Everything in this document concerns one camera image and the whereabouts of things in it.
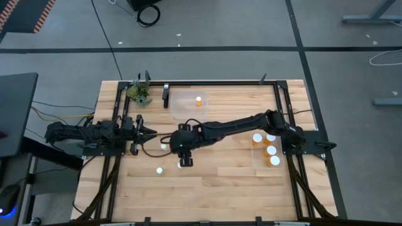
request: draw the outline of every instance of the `wooden table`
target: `wooden table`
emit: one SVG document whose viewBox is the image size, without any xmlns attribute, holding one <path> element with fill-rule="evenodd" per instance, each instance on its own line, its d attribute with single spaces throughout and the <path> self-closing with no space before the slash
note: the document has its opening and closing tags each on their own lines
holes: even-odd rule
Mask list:
<svg viewBox="0 0 402 226">
<path fill-rule="evenodd" d="M 310 109 L 303 81 L 287 82 L 293 111 Z M 94 122 L 111 119 L 116 89 L 117 81 L 102 83 Z M 273 88 L 267 86 L 170 88 L 171 93 L 195 90 L 209 95 L 207 116 L 201 121 L 227 122 L 277 108 Z M 184 120 L 175 119 L 170 109 L 163 108 L 162 92 L 162 87 L 151 87 L 149 93 L 153 101 L 143 109 L 131 101 L 129 116 L 135 119 L 137 114 L 141 114 L 145 126 L 158 132 L 172 132 Z M 311 112 L 296 114 L 295 120 L 305 131 L 315 129 Z M 283 159 L 284 167 L 280 169 L 254 169 L 251 134 L 229 136 L 213 146 L 193 151 L 194 167 L 182 169 L 177 167 L 177 155 L 150 158 L 140 151 L 138 156 L 133 156 L 128 144 L 121 161 L 112 221 L 143 222 L 145 217 L 152 217 L 152 221 L 157 222 L 254 221 L 256 216 L 262 216 L 264 221 L 296 220 L 286 159 Z M 144 146 L 151 154 L 164 153 L 157 138 Z M 103 162 L 103 157 L 96 157 L 82 170 L 75 198 L 75 205 L 81 210 L 98 192 Z M 324 161 L 306 155 L 304 162 L 311 190 L 327 210 L 336 215 Z M 163 168 L 162 175 L 156 172 L 158 167 Z M 299 191 L 303 214 L 307 216 L 305 197 L 302 190 Z M 102 216 L 106 216 L 108 196 L 107 193 Z M 79 215 L 73 210 L 72 218 Z"/>
</svg>

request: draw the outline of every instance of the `black floor stripe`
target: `black floor stripe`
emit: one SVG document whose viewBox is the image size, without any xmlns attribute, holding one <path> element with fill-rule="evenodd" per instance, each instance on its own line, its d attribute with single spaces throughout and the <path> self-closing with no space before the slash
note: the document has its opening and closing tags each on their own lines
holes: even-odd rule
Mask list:
<svg viewBox="0 0 402 226">
<path fill-rule="evenodd" d="M 305 49 L 303 47 L 302 38 L 300 36 L 300 32 L 296 22 L 295 12 L 293 11 L 293 6 L 291 5 L 291 0 L 286 0 L 286 7 L 288 8 L 289 18 L 291 22 L 291 27 L 293 29 L 293 34 L 295 35 L 296 45 L 298 48 L 301 65 L 303 67 L 303 71 L 305 74 L 305 79 L 308 87 L 308 93 L 310 94 L 310 99 L 312 101 L 312 107 L 314 111 L 315 120 L 317 122 L 318 130 L 321 133 L 321 136 L 324 140 L 328 140 L 327 131 L 325 130 L 325 124 L 323 121 L 323 117 L 321 115 L 320 105 L 318 103 L 317 93 L 315 92 L 314 83 L 312 74 L 310 71 L 310 67 L 308 66 L 307 57 L 305 53 Z M 342 198 L 342 194 L 340 192 L 339 181 L 337 177 L 337 173 L 335 170 L 334 159 L 332 157 L 331 151 L 326 154 L 327 159 L 327 169 L 330 178 L 330 184 L 332 187 L 332 192 L 334 194 L 335 204 L 338 211 L 338 216 L 340 218 L 347 218 L 344 200 Z"/>
<path fill-rule="evenodd" d="M 362 47 L 296 47 L 296 46 L 192 46 L 192 47 L 129 47 L 113 48 L 115 53 L 163 53 L 189 51 L 311 51 L 311 52 L 353 52 L 353 51 L 390 51 L 402 50 L 402 46 L 362 46 Z M 2 54 L 29 54 L 29 53 L 110 53 L 109 48 L 37 48 L 15 49 L 0 48 Z"/>
<path fill-rule="evenodd" d="M 297 51 L 295 46 L 196 46 L 196 47 L 133 47 L 113 48 L 114 53 L 159 53 L 188 51 Z M 41 48 L 10 49 L 2 48 L 0 53 L 110 53 L 109 48 Z"/>
<path fill-rule="evenodd" d="M 303 47 L 304 51 L 390 51 L 402 50 L 402 46 L 360 46 L 360 47 Z"/>
</svg>

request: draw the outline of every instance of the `floor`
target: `floor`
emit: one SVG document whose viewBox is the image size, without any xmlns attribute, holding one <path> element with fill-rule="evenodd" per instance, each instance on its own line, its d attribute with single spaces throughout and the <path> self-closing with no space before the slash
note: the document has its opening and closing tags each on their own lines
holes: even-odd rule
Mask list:
<svg viewBox="0 0 402 226">
<path fill-rule="evenodd" d="M 152 79 L 258 79 L 267 73 L 268 79 L 308 80 L 297 51 L 257 48 L 287 46 L 297 50 L 285 1 L 161 1 L 156 4 L 161 9 L 161 19 L 150 28 L 138 26 L 132 15 L 107 0 L 94 2 L 111 45 L 127 48 L 116 53 L 123 79 L 131 80 L 148 70 Z M 340 22 L 343 15 L 368 13 L 379 2 L 291 0 L 304 47 L 339 47 L 335 51 L 306 48 L 306 57 L 329 139 L 338 144 L 333 155 L 347 216 L 402 222 L 399 192 L 402 109 L 371 104 L 375 97 L 402 95 L 402 65 L 374 67 L 369 64 L 371 57 L 384 51 L 382 46 L 402 49 L 402 28 L 393 24 Z M 133 13 L 125 0 L 117 3 Z M 144 19 L 152 14 L 144 12 Z M 402 14 L 402 1 L 397 1 L 387 14 Z M 253 51 L 247 48 L 178 51 L 179 45 L 180 48 L 255 48 Z M 137 47 L 155 48 L 146 51 Z M 173 47 L 173 51 L 159 47 Z M 372 48 L 349 51 L 342 47 Z M 76 53 L 41 53 L 52 48 L 73 48 Z M 8 33 L 4 37 L 0 52 L 23 49 L 26 54 L 10 54 L 5 50 L 0 53 L 0 74 L 37 72 L 40 76 L 35 100 L 93 107 L 101 81 L 117 80 L 119 74 L 110 53 L 90 53 L 86 48 L 108 48 L 91 2 L 57 0 L 38 34 Z M 393 53 L 376 62 L 402 62 L 402 53 Z M 89 113 L 83 109 L 35 106 L 57 116 Z M 27 128 L 43 136 L 46 125 L 31 113 Z M 43 142 L 30 132 L 25 135 Z M 55 166 L 39 164 L 41 169 L 52 167 Z M 52 178 L 62 178 L 52 188 L 58 193 L 39 196 L 34 214 L 43 223 L 66 222 L 70 218 L 77 175 L 69 171 L 52 172 Z"/>
</svg>

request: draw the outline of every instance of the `transparent tray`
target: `transparent tray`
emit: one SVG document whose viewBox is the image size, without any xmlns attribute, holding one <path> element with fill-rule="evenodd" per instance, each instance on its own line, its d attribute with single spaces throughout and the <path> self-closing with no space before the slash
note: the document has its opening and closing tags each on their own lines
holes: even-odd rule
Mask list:
<svg viewBox="0 0 402 226">
<path fill-rule="evenodd" d="M 253 145 L 253 135 L 255 133 L 259 133 L 260 135 L 262 135 L 263 140 L 260 143 L 257 143 L 256 146 Z M 250 145 L 251 145 L 251 159 L 252 159 L 252 164 L 253 164 L 253 168 L 254 169 L 280 169 L 283 167 L 283 153 L 282 153 L 282 145 L 281 145 L 281 138 L 280 137 L 276 137 L 275 141 L 273 142 L 269 142 L 269 143 L 264 143 L 264 140 L 266 138 L 266 135 L 268 135 L 266 132 L 264 131 L 255 131 L 253 133 L 251 133 L 251 137 L 250 137 Z M 266 151 L 266 148 L 268 146 L 274 146 L 276 148 L 276 154 L 275 156 L 277 156 L 280 159 L 280 163 L 278 166 L 268 166 L 267 162 L 269 161 L 270 157 L 266 157 L 264 155 L 264 152 Z"/>
<path fill-rule="evenodd" d="M 196 98 L 201 97 L 197 106 Z M 206 119 L 209 96 L 202 91 L 174 91 L 171 94 L 170 112 L 175 119 Z"/>
</svg>

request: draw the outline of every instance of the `plastic cup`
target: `plastic cup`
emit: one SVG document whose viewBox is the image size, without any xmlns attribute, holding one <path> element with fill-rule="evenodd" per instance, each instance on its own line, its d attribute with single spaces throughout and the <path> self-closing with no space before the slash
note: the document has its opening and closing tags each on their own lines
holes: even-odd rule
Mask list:
<svg viewBox="0 0 402 226">
<path fill-rule="evenodd" d="M 264 152 L 265 157 L 270 157 L 276 155 L 276 147 L 268 146 Z"/>
<path fill-rule="evenodd" d="M 274 142 L 276 139 L 276 136 L 267 134 L 266 137 L 264 137 L 264 144 L 271 144 L 272 142 Z"/>
<path fill-rule="evenodd" d="M 275 167 L 275 166 L 279 166 L 280 163 L 281 163 L 281 160 L 279 159 L 279 157 L 272 156 L 266 162 L 266 165 L 269 166 L 269 167 Z"/>
<path fill-rule="evenodd" d="M 257 146 L 258 143 L 260 143 L 261 141 L 263 141 L 263 137 L 261 134 L 254 134 L 253 135 L 253 146 Z"/>
</svg>

